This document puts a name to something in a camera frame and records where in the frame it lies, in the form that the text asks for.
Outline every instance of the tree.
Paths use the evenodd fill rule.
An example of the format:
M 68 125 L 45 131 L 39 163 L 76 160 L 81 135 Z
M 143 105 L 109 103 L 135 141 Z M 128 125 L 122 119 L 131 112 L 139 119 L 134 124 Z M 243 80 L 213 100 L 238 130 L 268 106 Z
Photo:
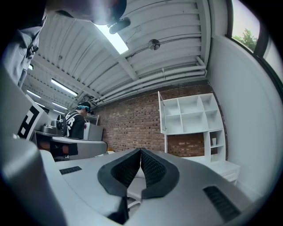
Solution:
M 236 39 L 237 41 L 241 42 L 245 46 L 249 47 L 252 51 L 254 51 L 255 48 L 256 48 L 257 38 L 255 38 L 252 35 L 251 31 L 248 30 L 248 29 L 244 30 L 242 37 L 233 36 L 233 38 Z

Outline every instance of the metal beam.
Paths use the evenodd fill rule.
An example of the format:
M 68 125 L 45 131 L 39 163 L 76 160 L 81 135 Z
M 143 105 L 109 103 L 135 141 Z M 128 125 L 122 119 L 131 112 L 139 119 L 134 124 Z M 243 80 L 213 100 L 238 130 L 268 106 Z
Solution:
M 59 96 L 60 98 L 66 100 L 67 102 L 72 103 L 73 101 L 76 100 L 76 98 L 68 97 L 67 95 L 62 94 L 62 93 L 60 93 L 59 91 L 57 91 L 57 90 L 55 90 L 55 89 L 53 89 L 53 88 L 51 88 L 51 87 L 45 85 L 45 84 L 42 83 L 41 81 L 38 81 L 36 78 L 32 77 L 30 74 L 28 74 L 27 79 L 29 80 L 30 83 L 33 83 L 33 84 L 35 84 L 36 86 L 38 86 L 38 87 L 44 89 L 45 91 L 48 91 L 48 92 L 50 92 L 50 93 L 52 93 L 52 94 L 54 94 L 54 95 L 56 95 L 56 96 Z
M 201 39 L 202 39 L 200 58 L 207 66 L 209 51 L 210 51 L 210 40 L 211 40 L 209 5 L 208 5 L 208 0 L 197 0 L 196 3 L 199 10 L 200 30 L 201 30 Z
M 94 96 L 96 98 L 101 97 L 100 94 L 96 93 L 91 88 L 85 86 L 83 83 L 80 83 L 79 81 L 77 81 L 73 77 L 71 77 L 68 74 L 64 73 L 61 69 L 57 68 L 56 66 L 54 66 L 50 62 L 46 61 L 45 59 L 43 59 L 38 54 L 35 54 L 34 58 L 32 59 L 32 63 L 38 65 L 39 67 L 41 67 L 41 68 L 43 68 L 45 70 L 47 70 L 50 74 L 57 75 L 58 77 L 61 77 L 62 79 L 70 82 L 71 84 L 73 84 L 74 86 L 76 86 L 77 88 L 83 90 L 84 92 L 86 92 L 87 94 L 89 94 L 91 96 Z
M 43 97 L 42 96 L 42 94 L 41 93 L 39 93 L 36 89 L 34 89 L 33 87 L 31 87 L 31 86 L 28 86 L 27 84 L 23 84 L 23 91 L 26 91 L 26 90 L 31 90 L 33 93 L 35 93 L 35 94 L 37 94 L 37 95 L 40 95 L 40 99 L 38 98 L 34 98 L 32 95 L 29 95 L 34 101 L 36 101 L 36 102 L 41 102 L 41 100 L 42 101 L 44 101 L 45 103 L 43 104 L 43 105 L 48 105 L 49 107 L 47 107 L 47 108 L 49 108 L 49 109 L 60 109 L 59 107 L 56 107 L 55 105 L 53 105 L 50 101 L 52 101 L 52 102 L 56 102 L 56 103 L 58 103 L 58 104 L 60 104 L 60 105 L 62 105 L 62 106 L 64 106 L 65 107 L 65 104 L 64 103 L 61 103 L 61 102 L 59 102 L 58 100 L 54 100 L 54 99 L 52 99 L 52 98 L 50 98 L 50 97 L 48 97 L 50 100 L 48 100 L 47 98 L 45 98 L 45 97 Z
M 108 41 L 108 39 L 100 32 L 100 30 L 90 21 L 79 21 L 82 26 L 84 26 L 90 34 L 97 37 L 101 44 L 108 50 L 108 52 L 118 61 L 118 63 L 123 67 L 123 69 L 128 73 L 128 75 L 134 80 L 138 80 L 139 77 L 131 64 L 121 56 L 113 45 Z

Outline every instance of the white cabinet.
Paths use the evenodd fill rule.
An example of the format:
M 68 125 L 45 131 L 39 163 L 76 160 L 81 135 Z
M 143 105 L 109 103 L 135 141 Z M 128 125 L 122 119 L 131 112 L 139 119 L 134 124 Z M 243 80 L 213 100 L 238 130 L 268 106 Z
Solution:
M 160 129 L 167 135 L 223 129 L 221 114 L 213 94 L 163 100 L 158 92 Z
M 165 152 L 167 135 L 203 132 L 204 156 L 187 159 L 202 163 L 228 181 L 236 183 L 240 166 L 226 161 L 224 127 L 214 95 L 201 94 L 163 100 L 158 92 L 158 98 Z

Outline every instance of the chair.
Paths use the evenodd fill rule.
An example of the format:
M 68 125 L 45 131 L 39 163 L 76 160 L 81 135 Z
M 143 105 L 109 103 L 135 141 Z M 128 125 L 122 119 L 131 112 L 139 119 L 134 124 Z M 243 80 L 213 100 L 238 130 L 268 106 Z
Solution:
M 128 205 L 128 211 L 131 207 L 141 203 L 142 200 L 142 190 L 146 189 L 145 175 L 140 168 L 136 177 L 133 179 L 132 183 L 128 187 L 127 196 L 136 201 Z

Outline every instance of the pipe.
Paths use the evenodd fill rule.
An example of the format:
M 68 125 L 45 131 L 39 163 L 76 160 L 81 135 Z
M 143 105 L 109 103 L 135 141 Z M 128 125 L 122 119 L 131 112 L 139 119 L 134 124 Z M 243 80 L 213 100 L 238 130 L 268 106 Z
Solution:
M 200 59 L 199 56 L 196 56 L 196 60 L 198 61 L 199 65 L 206 67 L 206 65 L 204 64 L 204 62 L 202 61 L 202 59 Z
M 175 38 L 175 39 L 169 39 L 167 41 L 161 41 L 159 42 L 160 45 L 164 44 L 164 43 L 168 43 L 168 42 L 172 42 L 172 41 L 179 41 L 179 40 L 184 40 L 184 39 L 191 39 L 191 38 L 201 38 L 201 34 L 187 34 L 188 36 L 187 37 L 182 37 L 182 38 Z M 139 50 L 126 56 L 126 59 L 130 58 L 130 57 L 133 57 L 134 55 L 148 49 L 148 44 L 144 44 L 142 45 L 141 47 L 139 47 Z
M 197 81 L 197 80 L 200 80 L 200 78 L 202 79 L 205 79 L 205 76 L 201 76 L 201 77 L 192 77 L 192 78 L 182 78 L 182 79 L 176 79 L 174 80 L 173 82 L 172 81 L 167 81 L 167 82 L 164 82 L 162 84 L 154 84 L 154 85 L 151 85 L 151 86 L 148 86 L 148 87 L 145 87 L 143 89 L 139 89 L 139 90 L 136 90 L 136 91 L 133 91 L 131 93 L 127 93 L 125 95 L 122 95 L 122 96 L 119 96 L 119 97 L 116 97 L 114 99 L 111 99 L 109 101 L 106 101 L 106 102 L 99 102 L 100 105 L 104 105 L 104 104 L 107 104 L 107 103 L 110 103 L 110 102 L 113 102 L 113 101 L 116 101 L 116 100 L 119 100 L 121 98 L 126 98 L 126 97 L 129 97 L 131 95 L 135 95 L 135 94 L 139 94 L 139 93 L 142 93 L 142 92 L 145 92 L 145 91 L 149 91 L 149 90 L 152 90 L 152 89 L 156 89 L 156 88 L 159 88 L 159 87 L 164 87 L 164 86 L 170 86 L 172 84 L 177 84 L 177 83 L 180 83 L 180 82 L 187 82 L 187 81 Z
M 202 70 L 202 69 L 206 69 L 206 66 L 204 65 L 200 65 L 200 66 L 192 66 L 192 67 L 185 67 L 185 68 L 176 68 L 176 69 L 172 69 L 172 70 L 168 70 L 168 71 L 165 71 L 164 73 L 162 72 L 159 72 L 159 73 L 156 73 L 154 75 L 151 75 L 151 76 L 148 76 L 148 77 L 145 77 L 143 79 L 139 79 L 137 81 L 134 81 L 132 83 L 129 83 L 127 85 L 124 85 L 123 87 L 120 87 L 102 97 L 100 97 L 99 99 L 96 99 L 94 102 L 97 103 L 98 101 L 101 101 L 109 96 L 112 96 L 113 94 L 116 94 L 126 88 L 129 88 L 129 87 L 132 87 L 132 86 L 135 86 L 137 84 L 140 84 L 140 83 L 144 83 L 144 82 L 148 82 L 150 80 L 153 80 L 153 79 L 157 79 L 157 78 L 160 78 L 160 77 L 163 77 L 163 76 L 167 76 L 167 75 L 172 75 L 172 74 L 178 74 L 178 73 L 184 73 L 184 72 L 190 72 L 190 71 L 195 71 L 195 70 Z
M 148 88 L 148 87 L 145 87 L 145 86 L 149 86 L 149 85 L 152 85 L 152 84 L 156 84 L 156 83 L 160 83 L 160 82 L 168 81 L 168 80 L 172 80 L 172 79 L 179 79 L 179 78 L 183 78 L 183 77 L 195 76 L 195 75 L 204 75 L 204 74 L 205 74 L 205 71 L 202 70 L 202 71 L 199 71 L 199 72 L 186 72 L 186 73 L 182 73 L 182 74 L 178 74 L 178 75 L 171 75 L 171 76 L 168 76 L 168 77 L 163 77 L 161 79 L 156 79 L 156 80 L 150 81 L 148 83 L 144 83 L 144 84 L 141 84 L 141 85 L 138 85 L 138 86 L 134 86 L 129 90 L 126 90 L 126 91 L 120 92 L 116 95 L 113 95 L 113 96 L 105 99 L 104 101 L 98 102 L 97 105 L 100 105 L 102 103 L 106 103 L 106 102 L 109 102 L 109 101 L 113 101 L 114 99 L 122 98 L 124 96 L 129 95 L 129 94 L 140 92 L 140 91 Z

